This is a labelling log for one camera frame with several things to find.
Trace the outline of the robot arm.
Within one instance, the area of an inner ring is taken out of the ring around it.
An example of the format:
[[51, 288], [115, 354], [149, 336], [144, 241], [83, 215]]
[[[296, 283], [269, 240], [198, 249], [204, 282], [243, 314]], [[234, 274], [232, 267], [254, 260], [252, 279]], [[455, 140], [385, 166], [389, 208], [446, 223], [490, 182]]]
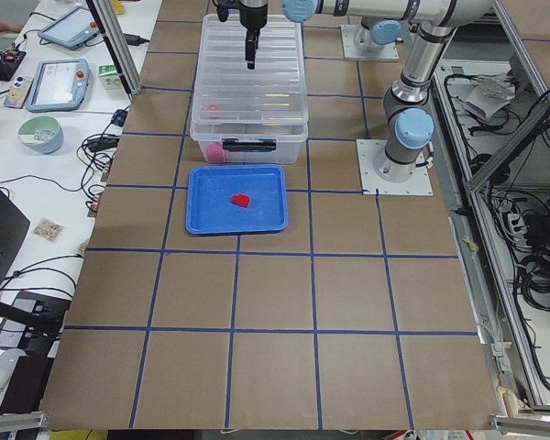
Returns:
[[404, 42], [402, 22], [396, 19], [363, 17], [360, 31], [358, 44], [365, 52], [385, 50]]
[[491, 1], [283, 1], [285, 17], [304, 23], [317, 14], [363, 18], [394, 18], [419, 24], [401, 76], [384, 95], [389, 126], [384, 150], [373, 160], [375, 172], [387, 182], [406, 182], [430, 142], [435, 124], [422, 105], [431, 78], [457, 28], [480, 18]]

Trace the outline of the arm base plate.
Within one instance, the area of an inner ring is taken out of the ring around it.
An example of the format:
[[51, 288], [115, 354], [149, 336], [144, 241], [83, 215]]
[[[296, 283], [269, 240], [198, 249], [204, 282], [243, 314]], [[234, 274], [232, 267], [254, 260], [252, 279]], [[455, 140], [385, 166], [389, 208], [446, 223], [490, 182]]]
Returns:
[[402, 25], [395, 20], [382, 20], [371, 28], [362, 25], [342, 25], [344, 58], [353, 61], [397, 62], [396, 41]]
[[368, 195], [433, 196], [429, 169], [430, 157], [422, 149], [416, 161], [401, 165], [392, 162], [385, 151], [384, 139], [358, 139], [357, 159], [361, 191]]

